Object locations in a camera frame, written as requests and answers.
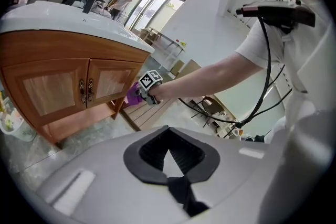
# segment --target white machine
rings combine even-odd
[[[272,10],[285,8],[288,14],[280,26],[313,26],[313,14],[299,3],[272,9],[274,5],[255,3],[240,11],[254,11],[272,24]],[[26,193],[27,199],[50,223],[283,221],[306,199],[335,154],[336,136],[330,130],[336,90],[329,81],[336,77],[333,30],[330,26],[325,42],[298,73],[317,112],[300,108],[295,127],[274,136],[271,144],[224,140],[168,126],[137,132],[91,147],[42,184],[38,196],[44,201],[33,193]],[[162,81],[156,75],[160,76],[149,71],[140,79],[141,95],[152,104],[158,101],[148,96],[148,89]],[[182,172],[179,177],[164,173],[167,152]]]

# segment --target white t-shirt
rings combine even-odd
[[[265,24],[270,44],[272,64],[284,63],[289,73],[293,91],[285,110],[285,118],[280,119],[265,137],[268,143],[274,133],[283,128],[290,129],[303,115],[314,113],[315,107],[307,98],[307,91],[297,76],[299,69],[305,64],[332,24],[332,17],[323,0],[301,0],[316,15],[315,28],[299,24],[288,35],[275,26]],[[236,50],[254,64],[267,68],[267,44],[260,22],[256,22],[245,41]]]
[[[128,2],[130,1],[129,0],[118,0],[118,2],[113,6],[113,8],[117,10],[123,10]]]

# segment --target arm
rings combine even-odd
[[[228,58],[149,90],[158,100],[199,97],[229,89],[262,68],[235,52]]]

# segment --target floor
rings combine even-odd
[[[150,58],[142,72],[157,69],[156,65],[157,63],[152,62]],[[206,125],[203,128],[204,117],[196,116],[191,119],[194,114],[193,110],[177,100],[161,115],[154,127],[168,125],[215,135],[212,127]],[[24,142],[14,136],[0,133],[0,155],[13,177],[36,190],[54,171],[87,148],[133,132],[134,130],[121,115],[118,115],[116,120],[108,117],[65,139],[62,150],[53,147],[39,135],[31,142]]]

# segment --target wooden cabinet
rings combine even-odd
[[[28,62],[3,68],[12,98],[34,126],[85,110],[79,84],[86,82],[89,59]]]
[[[138,74],[140,63],[91,59],[87,83],[87,107],[124,97]]]

